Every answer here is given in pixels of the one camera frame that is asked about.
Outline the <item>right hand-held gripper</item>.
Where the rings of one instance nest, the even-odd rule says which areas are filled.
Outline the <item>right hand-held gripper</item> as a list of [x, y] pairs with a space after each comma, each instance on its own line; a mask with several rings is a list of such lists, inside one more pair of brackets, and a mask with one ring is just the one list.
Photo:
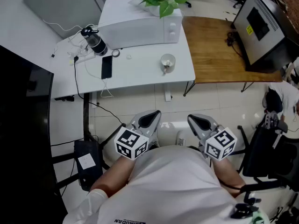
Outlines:
[[237, 143], [237, 137], [228, 128], [203, 114], [189, 114], [187, 122], [193, 134], [203, 142], [203, 153], [214, 160], [223, 160], [230, 155]]

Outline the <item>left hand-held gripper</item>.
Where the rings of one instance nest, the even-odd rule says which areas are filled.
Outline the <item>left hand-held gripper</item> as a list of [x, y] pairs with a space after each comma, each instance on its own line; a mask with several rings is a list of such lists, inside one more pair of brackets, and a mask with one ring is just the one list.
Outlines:
[[160, 110], [149, 110], [135, 115], [127, 127], [121, 127], [116, 133], [116, 152], [127, 159], [136, 160], [148, 151], [161, 116]]

